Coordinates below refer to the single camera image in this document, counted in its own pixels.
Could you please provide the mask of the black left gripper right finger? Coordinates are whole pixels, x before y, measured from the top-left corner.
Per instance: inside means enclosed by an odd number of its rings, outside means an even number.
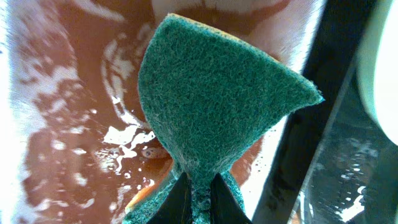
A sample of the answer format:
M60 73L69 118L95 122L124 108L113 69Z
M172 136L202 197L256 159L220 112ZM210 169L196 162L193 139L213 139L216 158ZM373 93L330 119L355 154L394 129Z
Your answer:
M239 207L221 174L216 174L210 185L211 224L252 224Z

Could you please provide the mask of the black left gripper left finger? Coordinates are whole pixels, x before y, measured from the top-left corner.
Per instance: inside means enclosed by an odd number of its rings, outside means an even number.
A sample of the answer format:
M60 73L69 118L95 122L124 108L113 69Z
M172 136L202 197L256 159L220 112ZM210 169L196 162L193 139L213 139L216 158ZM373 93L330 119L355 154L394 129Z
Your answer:
M192 188L185 172L147 224L192 224Z

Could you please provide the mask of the mint green plate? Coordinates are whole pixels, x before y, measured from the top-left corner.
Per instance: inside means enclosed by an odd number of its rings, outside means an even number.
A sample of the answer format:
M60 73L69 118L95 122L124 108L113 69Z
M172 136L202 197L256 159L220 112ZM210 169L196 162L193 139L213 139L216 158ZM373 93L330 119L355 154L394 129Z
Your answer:
M358 50L357 81L367 114L397 144L397 0L376 4Z

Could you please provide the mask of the green yellow sponge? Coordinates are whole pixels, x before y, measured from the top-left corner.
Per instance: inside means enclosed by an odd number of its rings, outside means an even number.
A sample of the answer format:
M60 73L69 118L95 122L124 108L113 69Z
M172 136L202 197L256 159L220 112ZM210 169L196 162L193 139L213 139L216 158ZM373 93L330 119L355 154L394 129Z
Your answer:
M192 221L209 223L210 184L220 174L239 208L233 164L284 116L323 101L316 86L265 52L222 30L168 14L138 74L141 108L173 159L172 170L125 223L147 223L181 174L192 183Z

